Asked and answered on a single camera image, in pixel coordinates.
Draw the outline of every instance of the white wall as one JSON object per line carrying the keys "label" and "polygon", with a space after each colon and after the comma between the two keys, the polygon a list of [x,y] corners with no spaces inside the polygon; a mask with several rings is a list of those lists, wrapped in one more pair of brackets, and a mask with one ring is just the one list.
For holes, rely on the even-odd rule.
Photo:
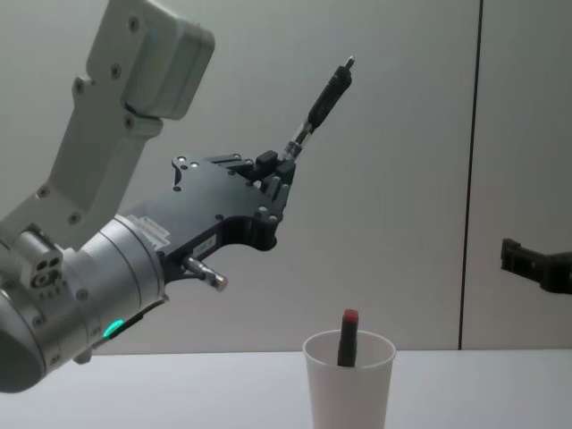
{"label": "white wall", "polygon": [[572,249],[572,3],[484,2],[463,347],[572,347],[572,297],[500,270]]}
{"label": "white wall", "polygon": [[[400,348],[456,348],[478,2],[164,3],[217,47],[189,115],[147,146],[124,207],[169,190],[172,156],[281,149],[349,55],[354,85],[301,158],[278,247],[223,249],[209,263],[231,279],[224,294],[171,285],[170,304],[103,352],[299,349],[345,307]],[[0,215],[48,175],[104,9],[3,4]]]}

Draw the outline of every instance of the marker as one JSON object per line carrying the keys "label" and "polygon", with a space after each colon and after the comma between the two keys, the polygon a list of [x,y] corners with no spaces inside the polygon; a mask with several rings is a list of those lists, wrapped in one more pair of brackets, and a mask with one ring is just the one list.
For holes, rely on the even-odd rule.
{"label": "marker", "polygon": [[357,310],[346,310],[341,319],[340,347],[338,348],[338,366],[356,366],[358,353],[358,322]]}

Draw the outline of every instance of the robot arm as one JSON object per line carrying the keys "label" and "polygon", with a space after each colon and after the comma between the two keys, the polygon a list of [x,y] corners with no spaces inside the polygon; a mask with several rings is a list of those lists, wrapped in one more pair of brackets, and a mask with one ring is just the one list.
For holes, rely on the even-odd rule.
{"label": "robot arm", "polygon": [[73,85],[75,107],[46,184],[0,222],[19,268],[0,267],[0,391],[28,389],[116,337],[168,298],[165,284],[226,278],[203,262],[222,246],[269,250],[296,159],[351,83],[340,66],[278,156],[176,156],[168,191],[115,214],[148,139],[180,119],[214,50],[210,32],[152,0],[110,0]]}

